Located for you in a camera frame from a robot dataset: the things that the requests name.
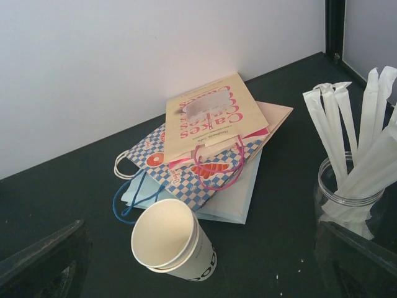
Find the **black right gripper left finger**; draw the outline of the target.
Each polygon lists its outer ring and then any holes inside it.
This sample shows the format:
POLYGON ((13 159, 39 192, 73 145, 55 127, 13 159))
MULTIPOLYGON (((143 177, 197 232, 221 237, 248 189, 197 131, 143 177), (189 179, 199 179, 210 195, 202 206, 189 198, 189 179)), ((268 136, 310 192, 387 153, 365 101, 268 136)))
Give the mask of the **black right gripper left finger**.
POLYGON ((1 297, 79 297, 92 256, 77 220, 1 261, 1 297))

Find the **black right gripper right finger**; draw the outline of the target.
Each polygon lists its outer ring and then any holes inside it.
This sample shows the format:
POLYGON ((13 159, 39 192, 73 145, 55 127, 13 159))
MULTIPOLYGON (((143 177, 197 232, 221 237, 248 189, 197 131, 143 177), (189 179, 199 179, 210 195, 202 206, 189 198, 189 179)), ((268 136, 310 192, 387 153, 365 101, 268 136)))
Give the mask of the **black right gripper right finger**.
POLYGON ((329 297, 396 297, 396 254, 335 222, 321 222, 315 257, 329 297))

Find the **cream pink Cakes paper bag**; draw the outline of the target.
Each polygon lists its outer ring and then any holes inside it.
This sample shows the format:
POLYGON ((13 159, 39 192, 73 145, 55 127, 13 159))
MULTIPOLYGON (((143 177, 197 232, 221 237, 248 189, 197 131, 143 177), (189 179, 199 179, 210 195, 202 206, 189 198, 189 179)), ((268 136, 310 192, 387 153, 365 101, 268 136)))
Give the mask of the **cream pink Cakes paper bag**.
POLYGON ((244 138, 258 140, 269 123, 239 73, 211 82, 167 101, 164 162, 187 158, 197 170, 230 174, 221 190, 235 183, 244 168, 244 138), (238 150, 238 163, 227 169, 207 168, 211 158, 231 147, 238 150))

